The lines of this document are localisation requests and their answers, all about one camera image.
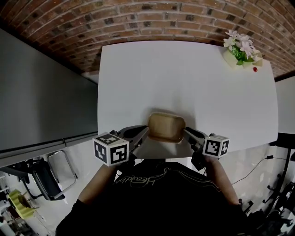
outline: person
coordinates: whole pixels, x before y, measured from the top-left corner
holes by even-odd
[[[56,235],[243,235],[247,216],[217,158],[205,156],[206,176],[177,162],[144,159],[116,180],[103,165],[84,188]]]

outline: hand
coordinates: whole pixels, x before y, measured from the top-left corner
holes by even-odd
[[[210,157],[206,155],[204,155],[204,159],[206,163],[214,163],[215,161],[218,161],[217,157]]]
[[[98,195],[100,195],[108,186],[114,183],[116,172],[117,166],[106,166],[103,164],[80,193],[78,199],[83,203],[91,204]]]

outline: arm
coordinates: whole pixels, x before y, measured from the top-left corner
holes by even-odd
[[[207,177],[213,181],[230,205],[239,205],[239,200],[232,184],[217,158],[205,156]]]
[[[106,187],[114,182],[117,168],[115,166],[102,165],[87,186],[80,193],[78,199],[86,204],[91,204],[93,200],[101,194]]]

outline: black shirt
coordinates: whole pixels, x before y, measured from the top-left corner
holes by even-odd
[[[247,216],[205,176],[176,162],[137,164],[91,205],[79,200],[56,235],[243,235]]]

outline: chair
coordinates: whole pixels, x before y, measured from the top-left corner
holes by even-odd
[[[74,177],[74,183],[71,184],[69,187],[65,188],[63,191],[60,190],[58,186],[58,179],[56,178],[56,175],[53,171],[53,169],[50,166],[50,159],[57,155],[57,154],[63,154],[65,156],[65,159],[71,169],[71,172]],[[20,163],[16,163],[13,165],[9,165],[6,167],[0,168],[0,171],[6,172],[11,175],[15,175],[19,177],[19,179],[24,183],[25,188],[27,189],[29,195],[32,199],[37,199],[40,196],[44,196],[44,198],[48,201],[56,201],[64,199],[64,192],[67,191],[72,185],[74,185],[77,181],[77,175],[75,174],[69,159],[64,151],[57,151],[53,153],[52,155],[49,155],[47,157],[47,161],[44,159],[40,160],[27,160]],[[38,186],[39,190],[41,191],[41,194],[38,196],[32,195],[30,192],[27,183],[29,183],[29,176],[28,174],[31,174],[36,182],[36,185]]]

